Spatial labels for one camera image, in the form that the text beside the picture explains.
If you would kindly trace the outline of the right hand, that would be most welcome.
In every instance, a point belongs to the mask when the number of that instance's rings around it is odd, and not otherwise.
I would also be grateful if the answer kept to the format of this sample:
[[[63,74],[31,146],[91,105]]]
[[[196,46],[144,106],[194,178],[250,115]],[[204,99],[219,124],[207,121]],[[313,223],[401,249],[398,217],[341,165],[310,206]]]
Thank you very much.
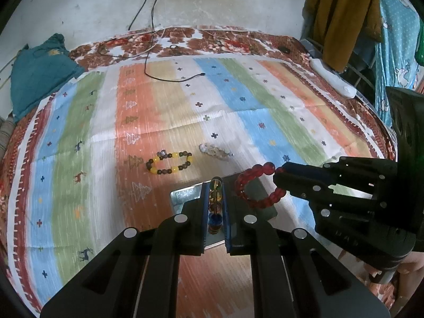
[[[396,305],[401,309],[413,296],[421,281],[423,280],[424,254],[411,252],[398,267],[399,286]]]

